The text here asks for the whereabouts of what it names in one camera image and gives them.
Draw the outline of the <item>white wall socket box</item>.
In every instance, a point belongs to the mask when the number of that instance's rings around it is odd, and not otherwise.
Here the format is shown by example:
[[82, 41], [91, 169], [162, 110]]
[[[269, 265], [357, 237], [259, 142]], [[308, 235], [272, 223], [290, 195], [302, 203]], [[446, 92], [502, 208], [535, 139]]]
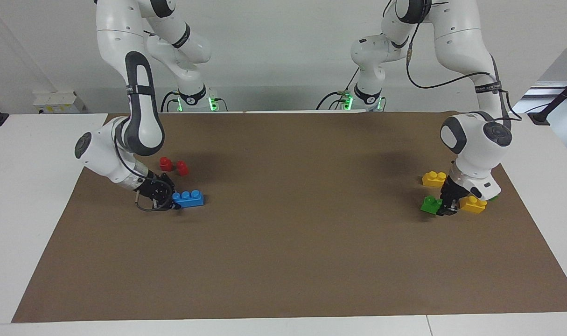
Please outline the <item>white wall socket box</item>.
[[74, 91], [38, 93], [32, 106], [37, 113], [87, 113], [87, 107]]

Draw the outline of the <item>blue three-stud toy block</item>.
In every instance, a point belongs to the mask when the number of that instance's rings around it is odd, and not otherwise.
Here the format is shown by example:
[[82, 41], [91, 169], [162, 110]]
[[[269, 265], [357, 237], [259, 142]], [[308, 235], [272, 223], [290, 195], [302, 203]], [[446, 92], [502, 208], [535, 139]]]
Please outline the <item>blue three-stud toy block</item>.
[[200, 190], [183, 191], [182, 193], [173, 193], [172, 201], [181, 208], [193, 208], [204, 205], [204, 195]]

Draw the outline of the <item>yellow two-stud toy block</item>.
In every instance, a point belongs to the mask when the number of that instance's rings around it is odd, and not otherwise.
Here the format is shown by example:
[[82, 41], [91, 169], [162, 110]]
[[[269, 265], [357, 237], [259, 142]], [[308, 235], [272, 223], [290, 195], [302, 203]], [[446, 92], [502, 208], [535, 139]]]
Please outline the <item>yellow two-stud toy block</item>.
[[429, 171], [423, 175], [421, 181], [422, 185], [426, 187], [434, 187], [440, 189], [447, 178], [448, 175], [445, 172]]
[[465, 196], [460, 199], [459, 206], [465, 212], [481, 213], [486, 209], [487, 201], [480, 200], [476, 196]]

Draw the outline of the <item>black stand with clamp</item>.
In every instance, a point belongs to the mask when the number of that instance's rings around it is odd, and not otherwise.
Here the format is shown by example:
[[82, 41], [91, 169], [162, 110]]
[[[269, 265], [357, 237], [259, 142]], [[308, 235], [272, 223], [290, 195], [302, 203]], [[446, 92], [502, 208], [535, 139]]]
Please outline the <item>black stand with clamp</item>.
[[547, 121], [549, 114], [557, 108], [561, 103], [567, 100], [567, 86], [552, 102], [546, 105], [546, 107], [541, 112], [527, 113], [531, 121], [540, 126], [549, 126], [550, 123]]

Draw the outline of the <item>brown table mat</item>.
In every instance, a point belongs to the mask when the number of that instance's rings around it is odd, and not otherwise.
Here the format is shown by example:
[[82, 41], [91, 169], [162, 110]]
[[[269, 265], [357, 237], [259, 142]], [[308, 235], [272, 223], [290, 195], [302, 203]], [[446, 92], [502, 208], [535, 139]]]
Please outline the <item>brown table mat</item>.
[[141, 212], [84, 169], [14, 322], [567, 311], [501, 167], [480, 213], [420, 210], [447, 113], [162, 115], [204, 206]]

